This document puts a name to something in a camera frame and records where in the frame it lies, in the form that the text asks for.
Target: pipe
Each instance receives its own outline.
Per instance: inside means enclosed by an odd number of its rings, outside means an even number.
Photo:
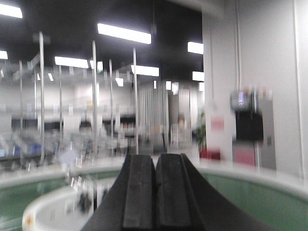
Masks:
[[[133,49],[133,58],[134,58],[134,89],[135,89],[135,110],[136,110],[136,131],[135,131],[135,141],[136,141],[136,154],[139,154],[139,106],[138,106],[138,93],[137,93],[137,72],[136,72],[136,48]]]
[[[41,156],[40,164],[45,160],[45,99],[44,99],[44,38],[39,32],[39,60],[40,60],[40,136],[41,136]]]
[[[113,107],[114,107],[114,101],[113,101],[113,93],[112,93],[112,61],[109,59],[109,72],[110,72],[110,112],[111,112],[111,121],[110,121],[110,128],[111,128],[111,138],[114,137],[114,114],[113,114]]]
[[[20,135],[23,135],[23,63],[19,61],[19,77],[20,77]]]
[[[94,155],[97,159],[98,156],[98,147],[97,147],[97,93],[96,93],[96,84],[97,84],[97,62],[96,62],[96,45],[95,41],[92,42],[93,48],[93,62],[94,62],[94,70],[93,70],[93,133],[94,133]]]
[[[62,125],[62,121],[63,121],[63,114],[62,114],[62,80],[61,80],[61,75],[62,75],[62,67],[59,66],[59,96],[60,96],[60,136],[61,138],[63,137],[63,125]]]

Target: wall-mounted device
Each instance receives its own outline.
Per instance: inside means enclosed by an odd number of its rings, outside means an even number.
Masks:
[[[276,169],[271,96],[257,89],[233,92],[230,103],[236,121],[233,161]]]

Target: white wall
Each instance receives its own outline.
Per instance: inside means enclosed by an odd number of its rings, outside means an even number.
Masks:
[[[203,16],[206,144],[208,149],[220,149],[222,159],[229,161],[235,135],[235,116],[230,109],[230,92],[236,87],[234,23],[232,2],[226,3],[223,19]],[[217,117],[224,120],[224,130],[212,130],[211,120]]]
[[[298,4],[307,1],[299,0]],[[298,17],[307,17],[301,9]],[[257,85],[273,90],[273,110],[277,170],[301,175],[301,145],[297,78],[295,62],[295,37],[292,0],[240,0],[240,48],[242,88]],[[223,157],[232,159],[231,139],[235,135],[234,115],[230,110],[230,92],[236,89],[235,2],[226,1],[222,19],[203,16],[205,43],[205,72],[210,73],[211,50],[209,31],[212,31],[212,61],[214,103],[211,95],[211,76],[206,79],[207,145],[220,148]],[[307,36],[307,23],[300,23],[300,30]],[[301,46],[307,49],[307,39],[301,37]],[[307,67],[307,52],[300,53]],[[307,68],[300,69],[307,76]],[[223,115],[224,132],[213,132],[212,116]]]

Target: potted plant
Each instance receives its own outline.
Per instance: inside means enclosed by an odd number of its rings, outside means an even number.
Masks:
[[[200,156],[206,151],[206,126],[205,126],[205,113],[201,113],[201,125],[197,128],[197,142],[199,145]]]

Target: white curtain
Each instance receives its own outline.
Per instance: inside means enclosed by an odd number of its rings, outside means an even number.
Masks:
[[[163,145],[162,133],[167,145],[169,133],[168,93],[164,82],[139,87],[139,123],[143,134],[154,145]]]

